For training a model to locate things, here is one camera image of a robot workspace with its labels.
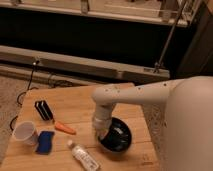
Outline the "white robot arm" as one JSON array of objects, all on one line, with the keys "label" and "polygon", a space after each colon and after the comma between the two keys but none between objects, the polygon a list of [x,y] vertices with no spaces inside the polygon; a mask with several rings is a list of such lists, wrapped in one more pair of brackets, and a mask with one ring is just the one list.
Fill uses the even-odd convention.
[{"label": "white robot arm", "polygon": [[213,171],[213,77],[195,76],[120,89],[94,90],[93,127],[101,134],[112,123],[117,103],[165,108],[164,171]]}]

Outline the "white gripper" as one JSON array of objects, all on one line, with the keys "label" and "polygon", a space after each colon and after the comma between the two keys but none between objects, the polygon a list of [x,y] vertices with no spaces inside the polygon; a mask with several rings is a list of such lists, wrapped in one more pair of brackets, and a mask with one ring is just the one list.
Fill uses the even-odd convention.
[{"label": "white gripper", "polygon": [[99,105],[95,106],[95,111],[92,118],[92,126],[95,129],[98,135],[98,140],[103,140],[107,133],[108,129],[112,124],[112,112],[115,106],[110,105]]}]

